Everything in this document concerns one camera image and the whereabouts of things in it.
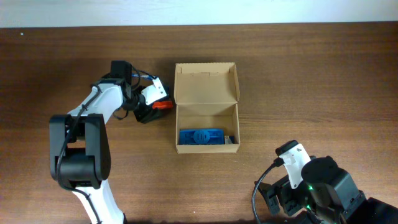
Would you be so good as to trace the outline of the white blue staples box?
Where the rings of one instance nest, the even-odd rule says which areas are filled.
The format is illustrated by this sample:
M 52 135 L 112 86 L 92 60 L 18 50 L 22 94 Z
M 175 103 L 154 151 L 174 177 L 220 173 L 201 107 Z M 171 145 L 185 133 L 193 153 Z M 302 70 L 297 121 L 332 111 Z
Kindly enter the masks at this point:
M 224 137 L 224 143 L 226 145 L 234 144 L 234 136 L 225 136 Z

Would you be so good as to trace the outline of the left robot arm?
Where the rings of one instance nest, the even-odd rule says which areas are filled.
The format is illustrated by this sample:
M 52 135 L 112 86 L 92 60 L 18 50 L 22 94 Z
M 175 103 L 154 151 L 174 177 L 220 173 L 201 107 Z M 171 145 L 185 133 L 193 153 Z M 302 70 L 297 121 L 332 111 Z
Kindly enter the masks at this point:
M 92 223 L 126 223 L 109 186 L 106 123 L 118 110 L 133 112 L 143 124 L 160 118 L 163 107 L 158 104 L 170 103 L 170 88 L 125 60 L 113 60 L 109 73 L 90 87 L 74 110 L 50 118 L 50 174 L 78 197 Z

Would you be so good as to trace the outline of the blue plastic tray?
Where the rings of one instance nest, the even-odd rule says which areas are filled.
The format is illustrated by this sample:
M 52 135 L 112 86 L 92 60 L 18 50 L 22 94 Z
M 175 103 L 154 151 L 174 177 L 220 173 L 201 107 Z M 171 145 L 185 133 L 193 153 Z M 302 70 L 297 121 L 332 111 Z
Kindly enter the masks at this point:
M 180 130 L 180 145 L 220 145 L 224 144 L 222 129 L 183 129 Z

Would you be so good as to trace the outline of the cardboard box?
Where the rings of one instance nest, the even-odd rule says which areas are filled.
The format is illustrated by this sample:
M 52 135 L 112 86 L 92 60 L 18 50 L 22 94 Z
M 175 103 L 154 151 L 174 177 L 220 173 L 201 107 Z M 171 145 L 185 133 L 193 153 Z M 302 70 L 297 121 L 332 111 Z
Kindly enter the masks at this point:
M 239 81 L 234 62 L 177 63 L 175 145 L 179 154 L 236 153 L 240 147 Z M 184 145 L 184 129 L 222 129 L 232 144 Z

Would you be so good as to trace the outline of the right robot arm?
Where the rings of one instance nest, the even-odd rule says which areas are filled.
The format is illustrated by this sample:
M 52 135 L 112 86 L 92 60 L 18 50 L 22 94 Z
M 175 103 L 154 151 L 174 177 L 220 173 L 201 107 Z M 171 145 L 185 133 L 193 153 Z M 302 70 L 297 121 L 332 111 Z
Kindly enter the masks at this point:
M 266 174 L 281 164 L 280 159 L 255 181 L 252 195 L 254 217 L 260 223 L 255 206 L 259 192 L 271 215 L 283 211 L 285 223 L 397 224 L 397 208 L 378 199 L 367 198 L 352 176 L 332 157 L 310 157 L 301 175 L 303 181 L 292 189 L 285 176 L 270 185 L 262 182 Z

